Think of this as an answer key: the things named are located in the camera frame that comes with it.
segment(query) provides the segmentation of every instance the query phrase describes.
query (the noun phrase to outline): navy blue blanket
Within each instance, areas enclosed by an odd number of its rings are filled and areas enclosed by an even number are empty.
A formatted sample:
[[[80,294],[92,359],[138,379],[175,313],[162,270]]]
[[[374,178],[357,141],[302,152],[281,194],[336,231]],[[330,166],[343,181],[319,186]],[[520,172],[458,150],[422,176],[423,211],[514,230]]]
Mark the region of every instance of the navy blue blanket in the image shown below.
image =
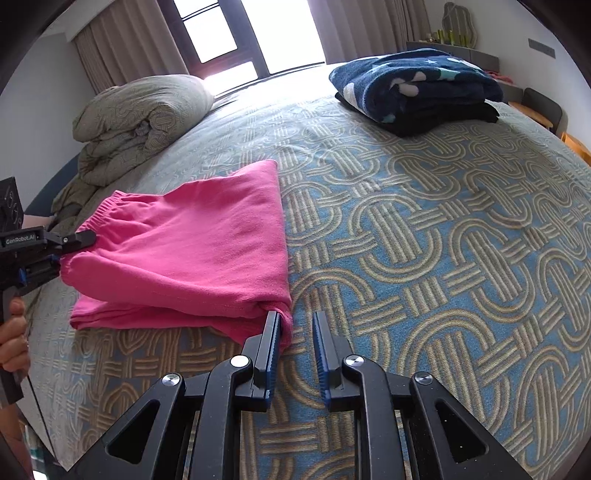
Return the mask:
[[[476,65],[432,48],[350,61],[330,81],[355,108],[382,123],[440,105],[503,100],[498,83]]]

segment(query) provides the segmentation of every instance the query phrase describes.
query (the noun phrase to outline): window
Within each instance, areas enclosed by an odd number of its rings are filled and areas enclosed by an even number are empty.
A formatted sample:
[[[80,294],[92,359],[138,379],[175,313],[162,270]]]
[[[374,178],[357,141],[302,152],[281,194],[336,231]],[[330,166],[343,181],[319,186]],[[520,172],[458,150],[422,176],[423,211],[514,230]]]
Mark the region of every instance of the window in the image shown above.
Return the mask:
[[[307,0],[158,0],[189,72],[216,94],[324,62]]]

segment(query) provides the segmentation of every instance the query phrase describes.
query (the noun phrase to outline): black cloth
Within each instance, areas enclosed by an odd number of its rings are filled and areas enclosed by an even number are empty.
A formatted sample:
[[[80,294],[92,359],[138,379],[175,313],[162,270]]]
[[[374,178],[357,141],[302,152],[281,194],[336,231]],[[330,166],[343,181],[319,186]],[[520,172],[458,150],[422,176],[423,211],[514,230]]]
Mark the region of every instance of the black cloth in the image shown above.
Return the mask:
[[[351,105],[337,92],[335,98],[349,110],[363,115],[370,122],[379,125],[384,130],[392,132],[398,137],[413,137],[438,127],[445,122],[460,120],[483,120],[495,124],[499,119],[499,112],[490,103],[479,102],[471,105],[439,105],[434,108],[419,110],[413,113],[401,113],[391,124],[375,122]]]

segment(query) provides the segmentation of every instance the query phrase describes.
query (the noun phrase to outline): window frame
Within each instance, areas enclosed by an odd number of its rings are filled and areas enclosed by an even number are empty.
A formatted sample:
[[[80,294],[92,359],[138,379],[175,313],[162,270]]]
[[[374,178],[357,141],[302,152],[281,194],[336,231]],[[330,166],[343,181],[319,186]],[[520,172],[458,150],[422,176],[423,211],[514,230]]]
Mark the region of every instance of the window frame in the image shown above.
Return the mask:
[[[246,14],[246,9],[242,5],[242,0],[217,0],[217,2],[213,0],[212,5],[197,10],[186,17],[180,16],[174,0],[158,0],[158,4],[191,75],[206,78],[251,61],[258,75],[258,80],[271,76],[250,19]],[[201,62],[189,32],[184,26],[184,21],[216,7],[222,10],[226,18],[236,43],[236,50],[229,51],[206,62]]]

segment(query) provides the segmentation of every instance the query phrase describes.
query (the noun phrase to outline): gray comforter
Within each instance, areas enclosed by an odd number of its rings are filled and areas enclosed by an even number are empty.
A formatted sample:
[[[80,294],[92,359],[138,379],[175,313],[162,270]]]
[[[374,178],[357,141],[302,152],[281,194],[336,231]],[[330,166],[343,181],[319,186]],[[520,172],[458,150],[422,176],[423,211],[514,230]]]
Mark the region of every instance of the gray comforter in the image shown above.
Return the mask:
[[[78,175],[54,199],[51,211],[84,206],[106,187],[197,125],[213,105],[202,79],[160,75],[134,80],[98,94],[73,121],[73,136],[88,142]]]

